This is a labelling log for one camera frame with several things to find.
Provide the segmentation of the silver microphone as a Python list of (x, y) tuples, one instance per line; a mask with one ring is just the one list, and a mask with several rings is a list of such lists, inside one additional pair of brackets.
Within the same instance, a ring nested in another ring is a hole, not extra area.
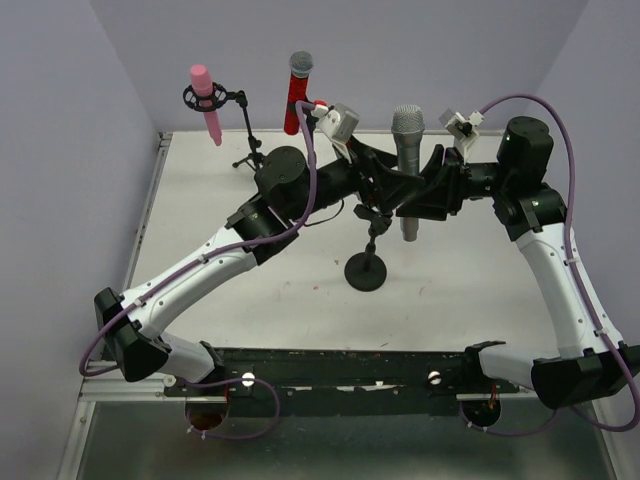
[(398, 168), (401, 172), (419, 175), (424, 130), (423, 112), (419, 106), (407, 104), (395, 109), (391, 132), (396, 145)]

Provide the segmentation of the black round base stand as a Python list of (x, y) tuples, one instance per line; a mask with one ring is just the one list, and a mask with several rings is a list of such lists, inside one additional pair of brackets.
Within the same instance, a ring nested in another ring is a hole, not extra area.
[(354, 208), (355, 215), (369, 222), (369, 240), (363, 252), (354, 254), (344, 267), (347, 283), (357, 291), (373, 292), (386, 281), (387, 268), (384, 261), (376, 254), (376, 239), (384, 235), (391, 226), (389, 215), (379, 213), (365, 205), (358, 204)]
[(319, 120), (327, 113), (327, 104), (322, 100), (310, 102), (297, 100), (293, 103), (294, 117), (298, 121), (303, 138), (314, 144), (314, 131)]

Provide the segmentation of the red glitter microphone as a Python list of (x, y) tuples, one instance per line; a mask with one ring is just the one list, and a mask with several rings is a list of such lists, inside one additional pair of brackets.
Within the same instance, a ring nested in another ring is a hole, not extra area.
[(313, 67), (313, 57), (305, 50), (294, 52), (289, 59), (290, 77), (283, 126), (287, 135), (296, 135), (299, 130), (295, 105), (298, 101), (307, 100), (308, 78)]

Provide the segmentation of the black tripod shock mount stand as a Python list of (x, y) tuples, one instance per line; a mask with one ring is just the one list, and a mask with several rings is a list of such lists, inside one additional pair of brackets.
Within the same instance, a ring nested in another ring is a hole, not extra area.
[[(213, 85), (215, 89), (214, 110), (218, 113), (218, 111), (226, 106), (229, 102), (235, 103), (242, 112), (242, 117), (244, 120), (249, 153), (243, 159), (233, 162), (232, 167), (234, 169), (237, 169), (241, 165), (247, 165), (253, 172), (257, 172), (264, 163), (265, 155), (260, 152), (262, 141), (254, 135), (251, 126), (248, 111), (248, 99), (246, 97), (245, 91), (228, 91), (225, 87), (216, 82), (213, 82)], [(183, 90), (182, 100), (184, 105), (187, 106), (190, 110), (203, 115), (204, 109), (198, 106), (198, 100), (191, 85), (187, 86)]]

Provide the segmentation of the pink microphone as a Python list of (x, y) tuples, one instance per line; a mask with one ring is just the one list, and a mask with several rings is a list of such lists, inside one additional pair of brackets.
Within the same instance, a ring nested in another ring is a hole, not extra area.
[(198, 106), (204, 109), (203, 116), (209, 136), (216, 146), (221, 146), (222, 129), (218, 113), (214, 110), (215, 89), (207, 67), (202, 64), (193, 65), (190, 68), (190, 80)]

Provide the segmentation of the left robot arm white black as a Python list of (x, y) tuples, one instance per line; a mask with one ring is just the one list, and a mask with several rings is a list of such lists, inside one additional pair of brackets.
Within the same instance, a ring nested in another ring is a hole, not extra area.
[(168, 373), (200, 383), (221, 366), (213, 348), (168, 334), (183, 312), (227, 281), (264, 264), (308, 217), (351, 196), (388, 214), (425, 185), (419, 146), (381, 151), (355, 137), (318, 166), (314, 151), (281, 146), (264, 157), (257, 192), (212, 237), (162, 274), (124, 292), (99, 291), (94, 308), (106, 349), (128, 382)]

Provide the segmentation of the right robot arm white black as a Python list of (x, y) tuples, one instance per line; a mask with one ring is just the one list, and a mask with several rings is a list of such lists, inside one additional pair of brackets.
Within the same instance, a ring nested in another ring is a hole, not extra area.
[(565, 228), (566, 204), (543, 180), (553, 146), (548, 126), (528, 116), (508, 122), (494, 163), (466, 163), (457, 149), (438, 146), (421, 172), (425, 187), (396, 214), (444, 221), (466, 200), (492, 199), (543, 295), (558, 351), (547, 357), (497, 341), (469, 352), (482, 375), (532, 389), (557, 410), (619, 392), (623, 372), (639, 372), (639, 348), (612, 325)]

